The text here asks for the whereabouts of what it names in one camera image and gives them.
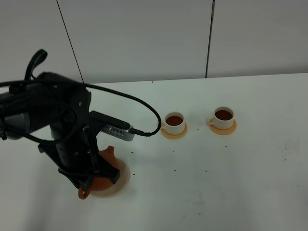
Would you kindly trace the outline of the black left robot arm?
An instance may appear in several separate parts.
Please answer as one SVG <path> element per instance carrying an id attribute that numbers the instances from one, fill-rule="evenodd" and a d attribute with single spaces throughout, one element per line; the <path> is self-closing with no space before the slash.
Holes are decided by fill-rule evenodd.
<path id="1" fill-rule="evenodd" d="M 120 167 L 112 146 L 98 149 L 97 135 L 128 124 L 90 111 L 90 102 L 84 84 L 55 73 L 10 83 L 0 96 L 0 136 L 37 142 L 81 197 L 105 190 L 118 181 Z"/>

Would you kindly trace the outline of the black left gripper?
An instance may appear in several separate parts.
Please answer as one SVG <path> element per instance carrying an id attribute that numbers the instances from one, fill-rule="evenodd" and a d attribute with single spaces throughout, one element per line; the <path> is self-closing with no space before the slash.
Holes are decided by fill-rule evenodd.
<path id="1" fill-rule="evenodd" d="M 99 157 L 96 136 L 101 131 L 101 121 L 86 120 L 76 127 L 66 121 L 50 125 L 55 144 L 39 144 L 41 153 L 58 166 L 60 174 L 67 177 L 83 192 L 90 189 L 94 177 L 108 179 L 116 184 L 120 177 L 120 165 L 114 156 Z"/>

